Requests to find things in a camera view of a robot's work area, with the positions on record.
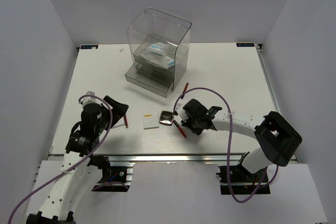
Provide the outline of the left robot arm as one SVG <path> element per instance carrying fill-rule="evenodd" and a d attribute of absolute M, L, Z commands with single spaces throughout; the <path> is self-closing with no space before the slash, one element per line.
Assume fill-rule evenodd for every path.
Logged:
<path fill-rule="evenodd" d="M 110 178 L 108 158 L 95 151 L 129 106 L 90 92 L 79 98 L 79 104 L 80 120 L 70 131 L 60 174 L 52 180 L 42 206 L 37 213 L 28 215 L 26 223 L 75 223 L 75 211 L 85 193 Z"/>

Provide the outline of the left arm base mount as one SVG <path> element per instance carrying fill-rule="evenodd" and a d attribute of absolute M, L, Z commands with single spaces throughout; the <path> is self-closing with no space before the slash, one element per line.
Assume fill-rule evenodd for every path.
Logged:
<path fill-rule="evenodd" d="M 101 180 L 93 187 L 94 192 L 126 193 L 131 185 L 133 165 L 113 163 L 104 171 Z"/>

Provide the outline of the clear acrylic drawer organizer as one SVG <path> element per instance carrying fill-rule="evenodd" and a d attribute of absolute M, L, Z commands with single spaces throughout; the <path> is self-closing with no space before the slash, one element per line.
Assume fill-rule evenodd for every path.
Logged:
<path fill-rule="evenodd" d="M 187 70 L 192 22 L 160 9 L 145 9 L 128 27 L 132 66 L 128 82 L 166 98 Z"/>

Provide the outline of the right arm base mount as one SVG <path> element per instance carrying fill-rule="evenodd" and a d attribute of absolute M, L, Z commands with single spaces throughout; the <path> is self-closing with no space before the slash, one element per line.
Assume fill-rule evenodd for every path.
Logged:
<path fill-rule="evenodd" d="M 260 179 L 262 177 L 263 170 L 259 170 L 257 173 L 252 175 L 246 175 L 241 172 L 236 171 L 236 166 L 231 166 L 230 170 L 230 182 L 232 185 L 232 190 L 235 195 L 250 195 L 254 189 L 257 187 Z M 216 176 L 219 179 L 220 193 L 222 195 L 230 195 L 229 186 L 227 183 L 227 167 L 219 166 Z M 271 193 L 270 187 L 268 185 L 269 178 L 266 174 L 264 180 L 261 182 L 259 189 L 256 191 L 256 195 L 269 195 Z"/>

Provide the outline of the white cotton pad pack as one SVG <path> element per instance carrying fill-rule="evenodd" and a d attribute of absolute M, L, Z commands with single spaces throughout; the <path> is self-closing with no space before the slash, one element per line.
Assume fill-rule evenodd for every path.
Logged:
<path fill-rule="evenodd" d="M 157 55 L 168 55 L 175 49 L 171 44 L 165 44 L 163 42 L 152 43 L 147 46 L 147 50 L 153 54 Z"/>
<path fill-rule="evenodd" d="M 157 55 L 152 52 L 142 52 L 140 53 L 140 56 L 147 62 L 163 69 L 168 69 L 175 64 L 174 59 L 168 56 Z"/>

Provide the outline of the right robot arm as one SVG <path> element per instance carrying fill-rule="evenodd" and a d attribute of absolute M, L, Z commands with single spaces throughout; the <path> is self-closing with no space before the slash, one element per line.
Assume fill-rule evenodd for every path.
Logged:
<path fill-rule="evenodd" d="M 232 131 L 255 139 L 259 147 L 244 154 L 236 166 L 238 177 L 245 182 L 272 164 L 287 166 L 302 143 L 301 135 L 275 111 L 265 116 L 245 116 L 219 106 L 207 109 L 196 99 L 191 99 L 186 104 L 178 103 L 174 113 L 181 119 L 181 124 L 196 135 L 204 130 Z"/>

